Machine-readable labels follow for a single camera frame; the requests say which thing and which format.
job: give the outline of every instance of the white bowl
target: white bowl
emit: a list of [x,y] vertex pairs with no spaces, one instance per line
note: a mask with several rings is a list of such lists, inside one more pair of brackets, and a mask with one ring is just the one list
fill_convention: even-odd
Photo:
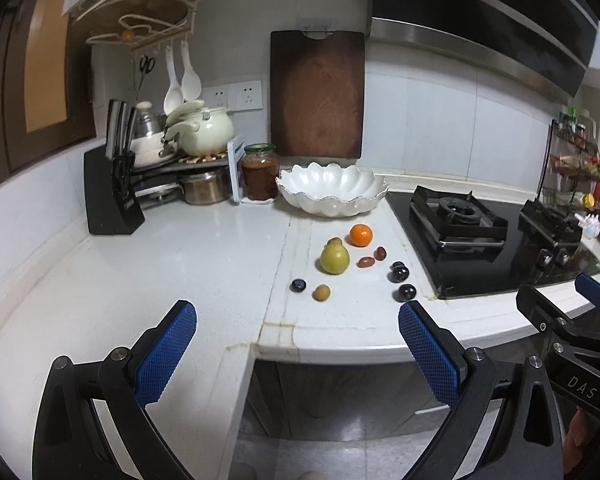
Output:
[[276,179],[286,201],[307,213],[343,218],[371,211],[389,189],[384,177],[357,166],[326,168],[312,162],[308,168],[294,166]]

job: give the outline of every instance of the scissors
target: scissors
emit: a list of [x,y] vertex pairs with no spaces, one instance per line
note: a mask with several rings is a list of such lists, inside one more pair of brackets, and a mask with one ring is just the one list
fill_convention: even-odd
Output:
[[151,70],[154,69],[155,66],[155,57],[142,56],[140,58],[140,84],[138,85],[138,91],[140,91],[140,87],[142,86],[142,82],[144,81],[144,76],[149,74]]

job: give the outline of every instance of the white ladle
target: white ladle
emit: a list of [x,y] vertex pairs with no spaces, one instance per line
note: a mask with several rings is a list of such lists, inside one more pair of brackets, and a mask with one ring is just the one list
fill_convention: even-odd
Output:
[[184,100],[191,102],[195,101],[202,93],[202,81],[196,74],[191,66],[191,60],[189,59],[189,42],[182,40],[180,43],[182,50],[182,64],[184,65],[184,75],[182,76],[182,94]]
[[171,45],[167,45],[164,51],[164,59],[167,62],[167,72],[169,73],[169,89],[164,96],[164,113],[169,115],[178,106],[183,104],[184,96],[182,95],[182,88],[178,84],[178,77],[176,76],[176,67],[173,64],[173,49]]

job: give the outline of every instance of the wooden cutting board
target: wooden cutting board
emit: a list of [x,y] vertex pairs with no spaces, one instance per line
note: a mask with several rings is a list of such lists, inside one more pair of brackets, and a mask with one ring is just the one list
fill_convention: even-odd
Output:
[[271,140],[283,156],[360,158],[365,36],[271,33]]

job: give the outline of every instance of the black stovetop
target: black stovetop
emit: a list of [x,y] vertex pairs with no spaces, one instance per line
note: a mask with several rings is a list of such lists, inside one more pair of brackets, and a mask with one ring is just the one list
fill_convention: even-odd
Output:
[[574,280],[580,272],[597,274],[600,261],[580,245],[564,267],[537,265],[546,241],[519,222],[521,204],[481,200],[495,215],[508,221],[501,249],[442,249],[410,209],[411,193],[389,192],[387,200],[418,253],[437,296],[442,299],[480,296],[518,290],[521,285],[550,285]]

